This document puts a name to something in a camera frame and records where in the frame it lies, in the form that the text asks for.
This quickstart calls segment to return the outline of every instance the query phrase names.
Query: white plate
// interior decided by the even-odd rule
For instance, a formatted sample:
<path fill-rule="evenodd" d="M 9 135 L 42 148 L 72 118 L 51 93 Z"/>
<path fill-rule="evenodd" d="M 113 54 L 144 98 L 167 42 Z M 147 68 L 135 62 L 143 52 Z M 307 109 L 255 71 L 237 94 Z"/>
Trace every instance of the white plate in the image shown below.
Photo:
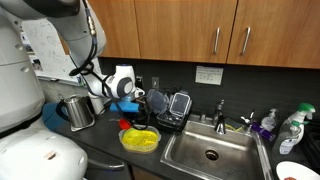
<path fill-rule="evenodd" d="M 311 169 L 294 162 L 283 161 L 277 165 L 280 180 L 292 177 L 296 180 L 320 180 L 320 176 Z"/>

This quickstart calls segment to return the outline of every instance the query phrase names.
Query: cabinet handle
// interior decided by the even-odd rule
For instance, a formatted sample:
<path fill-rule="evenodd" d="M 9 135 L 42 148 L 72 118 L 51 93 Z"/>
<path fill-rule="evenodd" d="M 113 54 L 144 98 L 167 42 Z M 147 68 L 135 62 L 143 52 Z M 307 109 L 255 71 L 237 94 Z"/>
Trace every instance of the cabinet handle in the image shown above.
<path fill-rule="evenodd" d="M 214 42 L 213 54 L 217 54 L 219 34 L 220 34 L 220 28 L 218 28 L 216 32 L 216 40 Z"/>
<path fill-rule="evenodd" d="M 247 36 L 246 36 L 246 39 L 245 39 L 244 44 L 243 44 L 241 55 L 244 55 L 244 53 L 246 52 L 247 43 L 248 43 L 248 39 L 249 39 L 249 36 L 250 36 L 250 31 L 251 31 L 251 28 L 248 27 L 247 28 Z"/>

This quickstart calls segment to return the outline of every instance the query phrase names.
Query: sink drain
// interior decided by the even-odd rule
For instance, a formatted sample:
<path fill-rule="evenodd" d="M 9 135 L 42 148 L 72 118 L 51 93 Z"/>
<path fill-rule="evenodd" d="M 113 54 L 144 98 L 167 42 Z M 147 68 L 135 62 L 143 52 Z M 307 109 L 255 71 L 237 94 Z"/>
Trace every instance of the sink drain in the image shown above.
<path fill-rule="evenodd" d="M 219 159 L 219 154 L 214 150 L 206 150 L 205 155 L 211 161 L 216 161 Z"/>

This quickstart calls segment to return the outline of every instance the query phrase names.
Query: purple bottle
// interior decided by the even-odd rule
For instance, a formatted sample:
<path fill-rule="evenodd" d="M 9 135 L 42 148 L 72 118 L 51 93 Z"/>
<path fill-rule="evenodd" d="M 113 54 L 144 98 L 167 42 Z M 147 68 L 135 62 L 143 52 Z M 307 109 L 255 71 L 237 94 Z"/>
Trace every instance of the purple bottle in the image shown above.
<path fill-rule="evenodd" d="M 258 122 L 252 122 L 251 129 L 256 131 L 258 134 L 260 134 L 262 137 L 264 137 L 268 141 L 273 141 L 276 138 L 276 135 L 264 129 L 262 126 L 259 125 Z"/>

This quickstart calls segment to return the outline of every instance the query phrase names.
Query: red object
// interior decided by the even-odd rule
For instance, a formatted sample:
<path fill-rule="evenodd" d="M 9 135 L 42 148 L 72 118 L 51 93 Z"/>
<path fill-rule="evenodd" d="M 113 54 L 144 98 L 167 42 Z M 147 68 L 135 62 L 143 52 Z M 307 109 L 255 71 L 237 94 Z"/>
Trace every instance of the red object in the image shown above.
<path fill-rule="evenodd" d="M 130 129 L 131 128 L 130 124 L 125 119 L 119 120 L 119 126 L 121 129 Z"/>

